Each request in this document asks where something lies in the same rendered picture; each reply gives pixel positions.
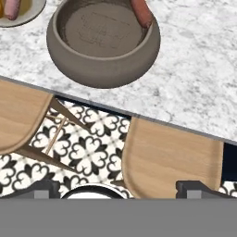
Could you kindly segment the light wooden stool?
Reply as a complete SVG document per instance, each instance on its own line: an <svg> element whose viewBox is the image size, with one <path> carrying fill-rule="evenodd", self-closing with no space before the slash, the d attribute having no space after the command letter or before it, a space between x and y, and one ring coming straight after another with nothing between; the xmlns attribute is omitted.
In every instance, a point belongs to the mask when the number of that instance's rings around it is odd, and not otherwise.
<svg viewBox="0 0 237 237"><path fill-rule="evenodd" d="M173 198L177 181L220 186L221 141L133 118L122 152L126 187L136 198Z"/></svg>
<svg viewBox="0 0 237 237"><path fill-rule="evenodd" d="M60 132L66 120L90 131L62 106L53 94L0 79L0 155L16 153L76 172L75 169L30 146L31 138L38 131L50 107L64 116L56 132Z"/></svg>

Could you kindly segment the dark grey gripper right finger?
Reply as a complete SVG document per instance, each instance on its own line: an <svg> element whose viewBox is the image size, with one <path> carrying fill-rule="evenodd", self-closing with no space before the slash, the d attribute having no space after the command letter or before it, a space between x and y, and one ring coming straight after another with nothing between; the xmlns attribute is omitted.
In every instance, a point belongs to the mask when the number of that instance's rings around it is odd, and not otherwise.
<svg viewBox="0 0 237 237"><path fill-rule="evenodd" d="M182 199L230 198L229 195L211 190L200 181L177 181L176 197Z"/></svg>

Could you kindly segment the white round disc black rim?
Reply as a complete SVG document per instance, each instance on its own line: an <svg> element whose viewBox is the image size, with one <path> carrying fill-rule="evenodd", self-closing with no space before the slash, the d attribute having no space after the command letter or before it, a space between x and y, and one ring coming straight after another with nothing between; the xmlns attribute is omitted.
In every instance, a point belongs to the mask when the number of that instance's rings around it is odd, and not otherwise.
<svg viewBox="0 0 237 237"><path fill-rule="evenodd" d="M62 196L63 199L124 199L124 195L115 188L101 184L83 184Z"/></svg>

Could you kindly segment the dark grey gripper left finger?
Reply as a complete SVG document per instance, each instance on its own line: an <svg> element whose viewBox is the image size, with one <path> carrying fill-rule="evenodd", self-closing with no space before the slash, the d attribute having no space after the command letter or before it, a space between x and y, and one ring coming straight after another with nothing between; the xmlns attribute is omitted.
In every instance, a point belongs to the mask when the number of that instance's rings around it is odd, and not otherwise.
<svg viewBox="0 0 237 237"><path fill-rule="evenodd" d="M59 199L60 183L58 181L42 180L36 181L25 189L17 190L8 194L6 199Z"/></svg>

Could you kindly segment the pink sausage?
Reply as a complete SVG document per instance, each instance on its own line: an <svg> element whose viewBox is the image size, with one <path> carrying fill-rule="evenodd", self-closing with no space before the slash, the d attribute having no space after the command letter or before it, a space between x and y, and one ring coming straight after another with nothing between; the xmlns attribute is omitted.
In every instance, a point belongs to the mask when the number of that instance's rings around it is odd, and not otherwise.
<svg viewBox="0 0 237 237"><path fill-rule="evenodd" d="M21 0L6 0L4 13L9 20L15 20L18 17L20 1Z"/></svg>

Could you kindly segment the reddish brown sausage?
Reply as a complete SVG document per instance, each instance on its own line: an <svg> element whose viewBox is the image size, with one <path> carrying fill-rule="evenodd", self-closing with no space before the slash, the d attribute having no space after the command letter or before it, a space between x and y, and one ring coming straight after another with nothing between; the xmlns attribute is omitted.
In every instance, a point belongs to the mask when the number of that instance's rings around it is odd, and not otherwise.
<svg viewBox="0 0 237 237"><path fill-rule="evenodd" d="M152 24L153 15L145 0L131 0L131 6L140 25L148 29Z"/></svg>

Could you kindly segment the pale grey plate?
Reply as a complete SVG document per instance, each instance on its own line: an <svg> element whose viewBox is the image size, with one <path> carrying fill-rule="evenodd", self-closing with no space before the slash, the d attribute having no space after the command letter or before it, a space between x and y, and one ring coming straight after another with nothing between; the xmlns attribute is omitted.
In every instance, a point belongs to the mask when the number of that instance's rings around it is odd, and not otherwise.
<svg viewBox="0 0 237 237"><path fill-rule="evenodd" d="M46 0L21 0L19 16L15 20L0 18L0 28L11 28L35 19L44 9Z"/></svg>

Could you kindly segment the brown ceramic bowl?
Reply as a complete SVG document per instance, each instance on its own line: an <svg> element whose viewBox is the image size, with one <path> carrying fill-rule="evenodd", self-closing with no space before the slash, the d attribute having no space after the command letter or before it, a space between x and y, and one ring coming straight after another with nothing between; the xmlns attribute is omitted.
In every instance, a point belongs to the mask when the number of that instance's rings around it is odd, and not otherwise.
<svg viewBox="0 0 237 237"><path fill-rule="evenodd" d="M142 77L156 61L160 41L155 16L143 28L131 0L63 0L46 33L56 67L71 80L98 89Z"/></svg>

